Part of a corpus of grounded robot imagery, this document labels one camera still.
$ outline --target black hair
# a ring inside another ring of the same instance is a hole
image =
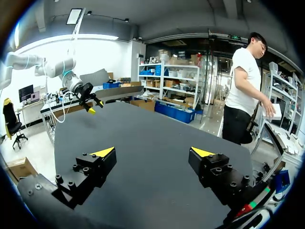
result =
[[[256,32],[252,32],[248,38],[248,45],[251,43],[251,38],[254,38],[257,41],[261,41],[265,45],[265,48],[267,51],[267,49],[268,49],[267,42],[262,35],[260,35],[259,33],[256,33]]]

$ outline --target exit sign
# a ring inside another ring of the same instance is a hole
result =
[[[240,36],[236,36],[236,35],[230,35],[232,40],[236,40],[236,41],[241,41],[242,39],[240,38]]]

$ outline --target white paper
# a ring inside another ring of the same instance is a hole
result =
[[[269,119],[269,120],[281,120],[282,119],[282,112],[281,112],[280,104],[273,104],[273,107],[275,109],[275,114],[274,114],[273,117],[268,117],[266,115],[266,110],[263,107],[263,118]]]

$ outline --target black table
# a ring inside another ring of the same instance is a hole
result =
[[[82,153],[111,146],[116,148],[117,164],[102,188],[95,188],[75,211],[112,226],[210,229],[222,225],[230,209],[200,184],[188,164],[191,146],[226,154],[239,172],[252,174],[245,147],[123,102],[106,104],[95,116],[80,110],[57,124],[56,172],[67,172]]]

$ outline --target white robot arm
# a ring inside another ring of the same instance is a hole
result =
[[[46,75],[53,78],[59,76],[62,84],[68,88],[69,91],[76,94],[86,111],[93,112],[86,103],[89,99],[93,99],[100,107],[103,107],[102,102],[96,98],[94,93],[91,94],[93,86],[91,83],[83,85],[82,80],[74,74],[72,69],[75,67],[76,61],[72,57],[57,63],[49,63],[44,58],[37,55],[15,54],[9,52],[4,61],[4,73],[0,74],[0,90],[6,88],[11,83],[12,70],[24,70],[35,66],[35,75]]]

